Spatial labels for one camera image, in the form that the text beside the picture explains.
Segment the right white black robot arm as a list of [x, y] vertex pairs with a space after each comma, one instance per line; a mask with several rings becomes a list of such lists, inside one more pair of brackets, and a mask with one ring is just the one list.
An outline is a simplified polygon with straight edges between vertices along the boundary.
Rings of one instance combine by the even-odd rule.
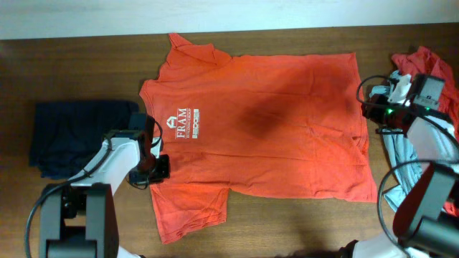
[[457, 257], [458, 218], [443, 211], [447, 202], [458, 203], [458, 141], [453, 121], [439, 110], [445, 81], [418, 74], [385, 77], [389, 95], [360, 100], [362, 115], [379, 124], [381, 133], [400, 134], [417, 152], [415, 163], [422, 175], [394, 215], [385, 224], [381, 201], [385, 182], [379, 185], [377, 215], [382, 234], [354, 240], [336, 257]]

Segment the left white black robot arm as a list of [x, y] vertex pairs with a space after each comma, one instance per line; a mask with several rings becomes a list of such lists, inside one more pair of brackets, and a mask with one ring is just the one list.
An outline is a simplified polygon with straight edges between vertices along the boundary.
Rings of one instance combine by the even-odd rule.
[[39, 256], [123, 258], [113, 196], [122, 182], [139, 190], [170, 176], [159, 123], [135, 113], [128, 129], [111, 130], [89, 163], [67, 181], [49, 184], [34, 205], [40, 213]]

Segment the light blue grey shirt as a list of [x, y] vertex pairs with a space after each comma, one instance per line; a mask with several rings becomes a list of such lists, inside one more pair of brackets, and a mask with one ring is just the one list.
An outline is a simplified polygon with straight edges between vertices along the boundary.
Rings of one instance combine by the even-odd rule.
[[406, 135], [400, 129], [383, 129], [391, 166], [403, 165], [394, 172], [399, 184], [383, 194], [393, 211], [399, 208], [427, 168], [428, 163], [420, 163], [420, 160], [429, 159], [445, 165], [453, 161], [452, 167], [458, 172], [458, 148], [438, 128], [446, 129], [449, 135], [455, 132], [451, 123], [431, 115], [425, 119], [415, 118]]

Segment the red mesh shirt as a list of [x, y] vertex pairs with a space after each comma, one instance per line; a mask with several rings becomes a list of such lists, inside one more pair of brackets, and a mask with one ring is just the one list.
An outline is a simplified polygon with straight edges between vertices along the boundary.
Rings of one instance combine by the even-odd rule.
[[[426, 47], [419, 47], [413, 54], [393, 54], [392, 61], [398, 69], [391, 74], [392, 77], [407, 74], [415, 76], [422, 73], [439, 77], [445, 81], [440, 96], [439, 111], [450, 116], [455, 127], [455, 136], [458, 136], [458, 89], [455, 87], [451, 66]], [[391, 166], [417, 159], [416, 150], [403, 135], [385, 135], [383, 141]], [[384, 194], [386, 202], [393, 211], [399, 208], [421, 175], [422, 165], [420, 163], [411, 163], [395, 171], [399, 184]]]

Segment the dark navy folded shirt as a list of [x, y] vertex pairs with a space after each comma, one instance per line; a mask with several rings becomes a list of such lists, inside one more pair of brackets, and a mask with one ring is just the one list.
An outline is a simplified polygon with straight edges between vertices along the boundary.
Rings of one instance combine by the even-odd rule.
[[138, 104], [127, 100], [39, 102], [29, 165], [42, 178], [70, 178], [100, 150], [106, 133], [126, 129], [138, 111]]

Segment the orange FRAM t-shirt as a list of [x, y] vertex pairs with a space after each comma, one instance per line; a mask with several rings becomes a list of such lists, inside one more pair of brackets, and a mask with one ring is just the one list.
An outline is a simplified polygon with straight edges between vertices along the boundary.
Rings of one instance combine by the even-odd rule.
[[227, 219], [230, 191], [374, 203], [356, 55], [243, 55], [171, 34], [140, 96], [171, 173], [151, 187], [164, 244]]

